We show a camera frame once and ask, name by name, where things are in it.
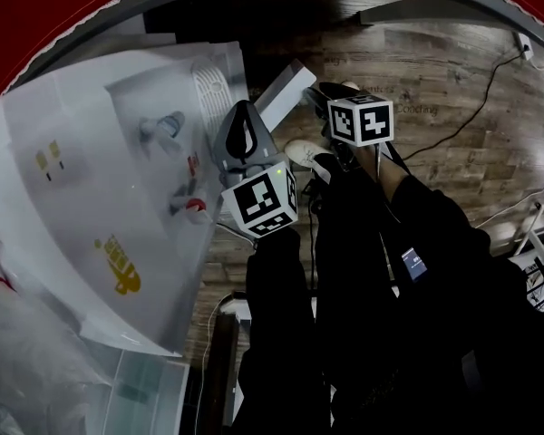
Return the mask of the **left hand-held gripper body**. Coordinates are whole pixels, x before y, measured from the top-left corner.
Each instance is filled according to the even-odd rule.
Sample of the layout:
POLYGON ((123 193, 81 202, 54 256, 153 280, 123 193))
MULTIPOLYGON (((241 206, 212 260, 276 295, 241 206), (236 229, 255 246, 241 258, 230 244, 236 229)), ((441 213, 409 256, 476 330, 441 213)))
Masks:
POLYGON ((217 156, 223 201, 238 228, 262 238, 298 221, 296 178, 280 152, 261 160, 217 156))

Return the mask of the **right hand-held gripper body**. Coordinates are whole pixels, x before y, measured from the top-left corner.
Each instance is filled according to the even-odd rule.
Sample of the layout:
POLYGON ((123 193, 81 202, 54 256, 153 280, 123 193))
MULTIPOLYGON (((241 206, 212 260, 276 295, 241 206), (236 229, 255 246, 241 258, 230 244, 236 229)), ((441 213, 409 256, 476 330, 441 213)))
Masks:
POLYGON ((330 140, 360 148, 391 141, 394 136, 393 103, 349 85, 320 82, 326 98, 322 112, 330 140))

